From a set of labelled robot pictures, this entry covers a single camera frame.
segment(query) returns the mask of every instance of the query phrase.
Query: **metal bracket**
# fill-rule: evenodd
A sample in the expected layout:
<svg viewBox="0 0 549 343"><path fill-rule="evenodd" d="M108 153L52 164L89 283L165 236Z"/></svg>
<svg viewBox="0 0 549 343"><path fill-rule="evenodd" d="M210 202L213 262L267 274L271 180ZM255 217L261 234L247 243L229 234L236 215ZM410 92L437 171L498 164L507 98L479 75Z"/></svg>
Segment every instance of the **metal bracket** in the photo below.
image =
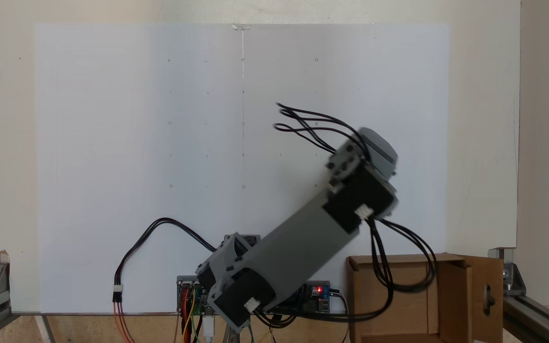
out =
<svg viewBox="0 0 549 343"><path fill-rule="evenodd" d="M549 343L549 308L527 297L514 249L492 249L488 256L504 260L503 328L524 343Z"/></svg>

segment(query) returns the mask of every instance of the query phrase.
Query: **orange wire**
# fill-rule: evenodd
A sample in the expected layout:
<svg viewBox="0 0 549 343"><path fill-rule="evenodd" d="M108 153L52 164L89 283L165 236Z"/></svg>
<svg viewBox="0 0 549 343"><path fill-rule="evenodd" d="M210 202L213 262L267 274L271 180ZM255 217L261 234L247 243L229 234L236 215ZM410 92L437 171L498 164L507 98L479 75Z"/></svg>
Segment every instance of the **orange wire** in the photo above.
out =
<svg viewBox="0 0 549 343"><path fill-rule="evenodd" d="M116 315L116 303L113 303L113 319L114 321L116 322L116 327L118 328L118 332L120 332L120 336L122 336L122 338L124 338L124 340L126 341L126 343L130 343L128 341L128 339L126 339L126 337L124 336L124 334L122 333L122 329L120 329L120 326L118 325L118 317Z"/></svg>
<svg viewBox="0 0 549 343"><path fill-rule="evenodd" d="M128 326L126 326L126 321L124 320L124 312L122 312L122 303L118 303L118 312L120 313L120 326L122 326L122 332L124 332L126 341L128 343L135 343L135 340L131 336L131 332L128 330Z"/></svg>

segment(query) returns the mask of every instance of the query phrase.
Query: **white board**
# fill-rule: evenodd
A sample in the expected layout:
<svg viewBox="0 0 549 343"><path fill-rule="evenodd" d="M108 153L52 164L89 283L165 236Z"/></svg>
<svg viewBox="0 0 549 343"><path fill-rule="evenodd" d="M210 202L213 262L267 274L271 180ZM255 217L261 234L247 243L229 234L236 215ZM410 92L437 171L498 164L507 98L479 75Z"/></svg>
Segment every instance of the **white board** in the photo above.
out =
<svg viewBox="0 0 549 343"><path fill-rule="evenodd" d="M394 220L446 246L445 26L40 24L36 46L42 313L110 312L113 272L158 217L216 244L267 234L325 187L327 154L273 130L275 101L388 139ZM414 251L383 233L388 253ZM343 287L366 238L314 277ZM208 255L158 228L124 268L125 311L172 311L176 276Z"/></svg>

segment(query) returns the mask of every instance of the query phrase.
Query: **black cable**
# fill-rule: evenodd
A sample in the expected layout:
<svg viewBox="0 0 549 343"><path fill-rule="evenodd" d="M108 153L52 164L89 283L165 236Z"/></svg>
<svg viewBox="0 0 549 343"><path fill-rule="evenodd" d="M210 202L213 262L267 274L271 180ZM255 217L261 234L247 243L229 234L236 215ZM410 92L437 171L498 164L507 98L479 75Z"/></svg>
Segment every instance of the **black cable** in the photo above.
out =
<svg viewBox="0 0 549 343"><path fill-rule="evenodd" d="M315 131L318 131L318 130L321 130L321 131L334 131L334 132L337 132L338 134L342 134L345 137L351 139L353 141L353 143L357 144L357 146L359 146L359 148L362 150L364 158L368 162L371 161L370 150L368 149L368 145L366 144L366 141L363 139L363 137L361 135L359 135L357 130L355 130L352 126L345 123L344 121L342 121L340 119L337 119L336 117L332 117L330 115L326 115L326 114L323 114L323 113L318 113L316 111L305 111L305 110L302 110L302 109L295 109L295 108L288 107L288 106L285 106L285 105L280 104L280 103L277 103L277 105L279 107L281 107L281 110L279 110L279 113L281 113L282 115L284 115L288 118L295 119L296 121L298 121L299 124L301 124L301 126L303 128L294 129L291 126L288 126L287 124L276 123L276 124L274 124L274 128L276 130L284 131L284 132L294 132L297 135L299 135L300 137L306 139L307 141L310 141L315 146L318 146L319 148L322 148L323 150L331 152L332 154L334 152L336 152L336 150L331 145L327 144L326 141L321 139L321 137L319 137L316 134ZM309 115L315 115L315 116L318 116L318 118L300 117L297 112L305 113L305 114L309 114ZM337 124L337 125L340 125L340 126L344 126L345 128L349 129L357 137L357 139L351 137L351 135L348 135L348 134L346 134L346 133L344 133L340 130L336 130L336 129L333 129L333 128L315 128L315 127L312 127L307 123L307 121L322 121L322 122L326 122L326 123L332 123L332 124ZM315 141L313 141L309 137L306 137L306 136L300 134L300 132L302 132L302 131L307 131L309 134L311 134L312 137L315 139Z"/></svg>
<svg viewBox="0 0 549 343"><path fill-rule="evenodd" d="M329 289L329 295L331 295L333 297L340 298L342 300L342 304L344 304L344 306L345 306L345 313L347 313L347 314L349 313L349 306L348 306L348 304L346 304L345 296L342 295L342 293L340 293L340 291L337 290L337 292L334 292L333 289ZM349 330L350 329L351 329L350 323L347 323L346 324L346 333L345 333L345 336L342 338L342 343L346 342L346 338L349 335Z"/></svg>
<svg viewBox="0 0 549 343"><path fill-rule="evenodd" d="M125 254L124 258L122 258L122 262L120 262L120 265L118 266L118 269L116 269L116 273L113 277L113 284L120 285L122 284L122 269L124 269L124 264L126 263L126 260L135 252L145 241L148 239L148 237L154 232L155 228L160 226L161 224L173 224L189 234L192 238L196 239L203 247L207 248L210 252L214 252L215 248L213 245L209 244L205 239L203 239L199 234L194 232L194 230L190 229L185 224L170 218L160 218L155 220L153 223L150 224L150 226L145 230L145 232L139 237L139 240L135 245L131 247L131 249Z"/></svg>

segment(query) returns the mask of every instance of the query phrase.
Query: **wire bundle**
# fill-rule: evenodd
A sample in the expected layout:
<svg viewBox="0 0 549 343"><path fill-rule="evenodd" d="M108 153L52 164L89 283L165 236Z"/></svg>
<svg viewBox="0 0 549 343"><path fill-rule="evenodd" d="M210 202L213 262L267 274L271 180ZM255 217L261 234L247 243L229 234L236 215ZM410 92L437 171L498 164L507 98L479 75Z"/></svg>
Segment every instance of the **wire bundle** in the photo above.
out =
<svg viewBox="0 0 549 343"><path fill-rule="evenodd" d="M116 269L116 272L113 276L113 285L114 285L114 291L113 291L113 315L114 319L116 320L116 326L118 327L118 330L122 337L124 337L124 340L126 343L135 343L135 340L131 336L131 332L128 330L128 326L126 325L126 321L124 319L124 311L122 310L122 269L124 269L124 264L128 260L128 258L135 252L145 241L148 239L148 237L154 232L155 228L160 226L161 224L172 224L177 226L178 228L181 228L184 232L189 234L192 238L196 239L203 247L207 248L210 252L214 252L215 248L213 245L209 244L205 239L203 239L199 234L194 232L194 230L190 229L185 224L171 218L160 218L155 220L153 223L148 226L148 228L145 230L145 232L139 237L137 243L131 247L131 249L124 255L124 258L122 258L122 262L120 262L120 265L118 265L118 269Z"/></svg>
<svg viewBox="0 0 549 343"><path fill-rule="evenodd" d="M370 152L368 150L368 145L366 144L366 141L364 141L364 139L362 139L362 137L359 135L357 130L355 130L352 126L345 123L344 121L342 121L340 119L337 119L335 117L332 117L330 115L326 115L326 114L323 114L323 113L318 113L316 111L305 111L305 110L301 110L301 109L295 109L295 108L292 108L292 107L285 106L283 104L279 104L278 102L277 102L277 105L279 105L279 107L281 107L281 109L279 110L279 113L281 113L282 115L284 115L288 118L296 119L296 121L298 121L298 123L302 126L302 128L297 129L297 128L292 128L291 126L289 126L287 124L276 123L276 124L273 125L275 130L279 130L279 131L282 131L282 132L294 132L295 134L299 135L303 139L306 139L310 143L313 143L314 146L317 146L318 148L321 148L321 149L323 149L323 150L325 150L325 151L327 151L331 154L336 152L336 149L333 148L331 145L327 144L327 142L324 141L321 137L319 137L319 135L317 135L315 131L332 131L332 132L336 132L337 134L341 134L341 135L345 136L350 141L352 141L357 146L359 146L359 148L362 150L362 152L364 154L364 158L368 162L371 161L370 160ZM297 112L304 113L304 114L309 114L309 115L314 115L314 116L316 116L316 118L315 117L312 117L312 118L300 117ZM347 134L344 131L334 129L334 128L325 128L325 127L316 128L314 126L309 125L307 123L308 120L315 121L315 122L322 121L322 122L326 122L326 123L337 124L337 125L343 126L344 128L349 129L355 135L355 137L357 137L357 138ZM305 135L301 134L301 132L304 132L304 131L308 132L313 137L314 140L312 140L309 137L306 137Z"/></svg>
<svg viewBox="0 0 549 343"><path fill-rule="evenodd" d="M192 292L190 289L184 289L181 291L181 296L179 299L181 300L180 304L180 315L181 315L181 327L183 330L181 331L181 335L183 337L182 343L190 343L192 338L192 332L194 332L194 340L192 340L193 343L200 343L200 339L198 339L198 333L200 332L200 328L203 325L203 317L200 316L200 320L198 321L198 325L194 325L194 306L196 305L196 289ZM177 324L175 324L175 336L174 341L175 343L177 341Z"/></svg>

